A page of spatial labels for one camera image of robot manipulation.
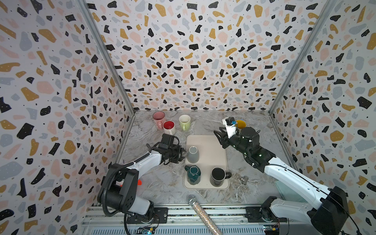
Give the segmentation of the blue glazed mug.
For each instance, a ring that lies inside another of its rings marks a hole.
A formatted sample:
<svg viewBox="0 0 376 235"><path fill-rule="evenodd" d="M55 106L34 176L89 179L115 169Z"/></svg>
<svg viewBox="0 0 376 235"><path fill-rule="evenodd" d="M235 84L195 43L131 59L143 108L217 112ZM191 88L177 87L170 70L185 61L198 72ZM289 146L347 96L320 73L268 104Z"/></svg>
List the blue glazed mug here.
<svg viewBox="0 0 376 235"><path fill-rule="evenodd" d="M238 129L243 129L243 128L247 127L246 122L244 122L243 120L236 120L236 123L237 123L237 128Z"/></svg>

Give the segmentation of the white mug red inside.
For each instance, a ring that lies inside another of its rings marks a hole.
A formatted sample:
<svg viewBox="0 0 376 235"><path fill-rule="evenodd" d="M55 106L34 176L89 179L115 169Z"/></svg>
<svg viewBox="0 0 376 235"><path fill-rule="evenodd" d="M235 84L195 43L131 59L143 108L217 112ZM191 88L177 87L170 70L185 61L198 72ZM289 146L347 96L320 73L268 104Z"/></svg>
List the white mug red inside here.
<svg viewBox="0 0 376 235"><path fill-rule="evenodd" d="M163 129L165 134L175 135L176 127L175 123L172 120L167 120L163 123Z"/></svg>

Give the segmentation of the light green mug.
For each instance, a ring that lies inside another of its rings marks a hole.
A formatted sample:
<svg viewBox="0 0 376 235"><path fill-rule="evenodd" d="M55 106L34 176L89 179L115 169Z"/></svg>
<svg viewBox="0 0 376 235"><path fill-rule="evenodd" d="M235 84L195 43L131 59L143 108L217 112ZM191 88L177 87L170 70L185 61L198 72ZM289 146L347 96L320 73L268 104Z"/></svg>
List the light green mug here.
<svg viewBox="0 0 376 235"><path fill-rule="evenodd" d="M189 115L181 115L179 117L180 127L183 131L189 131L191 127L191 117Z"/></svg>

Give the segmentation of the pink mug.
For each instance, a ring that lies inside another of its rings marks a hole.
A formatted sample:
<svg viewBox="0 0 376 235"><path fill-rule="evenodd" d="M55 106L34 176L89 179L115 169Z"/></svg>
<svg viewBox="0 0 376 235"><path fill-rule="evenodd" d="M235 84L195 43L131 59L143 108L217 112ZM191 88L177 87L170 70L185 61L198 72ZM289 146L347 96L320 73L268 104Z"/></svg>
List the pink mug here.
<svg viewBox="0 0 376 235"><path fill-rule="evenodd" d="M159 130L163 130L163 124L166 122L165 113L163 111L157 111L153 114L152 117L156 124L156 127Z"/></svg>

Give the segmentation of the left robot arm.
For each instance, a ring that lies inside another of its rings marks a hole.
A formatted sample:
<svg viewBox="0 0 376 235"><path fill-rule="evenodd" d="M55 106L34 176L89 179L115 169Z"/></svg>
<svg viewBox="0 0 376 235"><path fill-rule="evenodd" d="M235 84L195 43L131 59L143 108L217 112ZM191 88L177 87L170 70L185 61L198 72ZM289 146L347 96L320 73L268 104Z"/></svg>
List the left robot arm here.
<svg viewBox="0 0 376 235"><path fill-rule="evenodd" d="M183 161L184 148L178 137L163 134L160 142L150 146L141 157L126 163L112 164L103 177L98 193L98 203L107 217L117 213L134 215L142 222L154 219L154 203L136 196L139 179L161 164L178 164Z"/></svg>

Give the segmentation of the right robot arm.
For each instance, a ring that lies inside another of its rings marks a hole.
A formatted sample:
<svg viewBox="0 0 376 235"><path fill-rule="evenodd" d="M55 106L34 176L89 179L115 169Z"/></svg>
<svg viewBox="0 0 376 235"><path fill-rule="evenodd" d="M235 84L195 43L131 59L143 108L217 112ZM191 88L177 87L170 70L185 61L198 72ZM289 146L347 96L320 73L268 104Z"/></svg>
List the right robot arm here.
<svg viewBox="0 0 376 235"><path fill-rule="evenodd" d="M339 187L329 188L304 176L283 162L259 143L259 133L252 127L238 130L236 126L215 130L220 145L231 146L243 155L246 163L265 173L299 194L304 203L268 197L260 207L263 220L272 222L288 218L313 226L322 235L340 234L349 218L346 193Z"/></svg>

